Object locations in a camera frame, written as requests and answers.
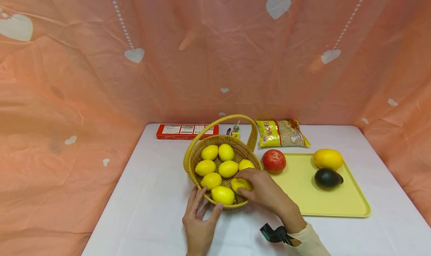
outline black wrist strap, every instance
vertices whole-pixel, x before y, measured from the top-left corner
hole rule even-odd
[[[273,230],[268,223],[266,223],[260,229],[260,232],[263,234],[265,239],[272,243],[284,242],[293,247],[292,237],[287,234],[286,228],[284,226],[280,226],[277,229]]]

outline white tablecloth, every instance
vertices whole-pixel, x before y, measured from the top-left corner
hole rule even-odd
[[[159,124],[149,124],[90,238],[83,256],[181,256],[186,253],[182,216],[193,188],[183,169],[191,141],[157,140]],[[220,133],[229,125],[221,125]],[[241,126],[247,142],[250,125]],[[341,152],[372,214],[366,219],[306,217],[332,256],[429,256],[431,229],[379,156],[354,126],[301,126],[310,148],[280,148],[313,153]],[[266,149],[255,153],[260,158]],[[286,255],[281,244],[267,242],[259,229],[281,225],[257,207],[223,212],[209,256]]]

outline basket handle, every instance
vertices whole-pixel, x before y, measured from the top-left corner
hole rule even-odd
[[[195,139],[193,139],[193,141],[190,143],[190,146],[187,148],[186,154],[184,155],[184,161],[183,161],[183,165],[184,165],[184,170],[187,172],[187,174],[190,174],[190,169],[189,169],[189,159],[190,159],[190,154],[191,151],[193,150],[193,147],[196,145],[196,143],[199,141],[199,139],[201,139],[201,137],[211,128],[213,128],[215,125],[222,123],[226,120],[232,120],[232,119],[244,119],[244,120],[248,120],[251,124],[251,133],[250,136],[248,138],[247,141],[247,148],[253,152],[254,148],[256,147],[256,142],[257,142],[257,137],[258,137],[258,129],[257,129],[257,125],[256,122],[246,116],[246,115],[241,115],[241,114],[235,114],[235,115],[227,115],[225,117],[222,117],[218,120],[216,120],[215,122],[209,124],[208,126],[206,126],[196,137]]]

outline yellow lemon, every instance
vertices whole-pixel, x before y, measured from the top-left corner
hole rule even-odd
[[[252,162],[250,162],[249,160],[243,159],[243,160],[241,160],[241,162],[240,162],[239,170],[241,171],[241,170],[243,170],[243,169],[245,169],[245,168],[254,168],[254,165],[253,165],[253,163],[252,163]]]
[[[319,149],[314,153],[314,163],[318,168],[337,170],[343,163],[343,156],[333,149]]]
[[[232,190],[241,195],[240,193],[238,193],[238,188],[242,187],[248,191],[252,191],[253,190],[253,185],[245,179],[232,179],[232,181],[230,182],[230,185],[232,186]]]
[[[218,155],[218,146],[209,145],[201,152],[202,160],[214,160]]]
[[[228,144],[221,144],[218,148],[218,156],[223,162],[226,162],[232,160],[235,154],[231,146]]]
[[[227,187],[218,186],[211,190],[211,197],[217,203],[224,206],[232,205],[235,202],[235,194]]]
[[[203,177],[206,174],[215,172],[215,162],[212,160],[203,160],[196,165],[195,172],[199,176]]]
[[[218,167],[218,173],[224,178],[230,178],[238,173],[238,163],[234,161],[226,161]]]
[[[221,176],[217,173],[206,174],[205,177],[203,177],[201,182],[202,188],[206,186],[208,191],[220,185],[221,185]]]

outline red tomato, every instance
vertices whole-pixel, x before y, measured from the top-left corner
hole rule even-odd
[[[271,174],[279,174],[286,168],[286,157],[277,149],[270,149],[262,157],[262,164]]]

